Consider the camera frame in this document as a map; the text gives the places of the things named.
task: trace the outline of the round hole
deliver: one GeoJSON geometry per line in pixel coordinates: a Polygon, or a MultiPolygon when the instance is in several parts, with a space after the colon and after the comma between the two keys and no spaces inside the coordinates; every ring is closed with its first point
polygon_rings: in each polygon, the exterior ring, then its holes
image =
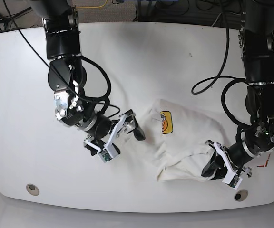
{"type": "Polygon", "coordinates": [[[33,196],[38,196],[40,194],[40,190],[34,184],[26,185],[26,190],[29,194],[31,194],[33,196]]]}
{"type": "Polygon", "coordinates": [[[242,202],[247,198],[247,196],[248,196],[247,190],[240,190],[235,194],[234,199],[237,202],[242,202]]]}

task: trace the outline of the floor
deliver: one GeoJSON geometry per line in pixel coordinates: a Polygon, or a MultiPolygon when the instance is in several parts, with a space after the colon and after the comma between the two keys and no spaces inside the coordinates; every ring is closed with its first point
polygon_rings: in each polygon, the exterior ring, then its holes
{"type": "MultiPolygon", "coordinates": [[[[104,4],[105,0],[73,0],[77,6],[99,6],[104,4]]],[[[24,0],[6,0],[10,12],[17,13],[29,7],[24,0]]],[[[110,21],[132,21],[135,16],[134,1],[125,1],[122,4],[114,5],[111,0],[103,8],[79,9],[79,22],[110,22],[110,21]]],[[[3,1],[0,0],[0,13],[7,16],[7,11],[3,1]]],[[[42,20],[33,11],[16,20],[19,27],[29,28],[31,26],[42,26],[42,20]]]]}

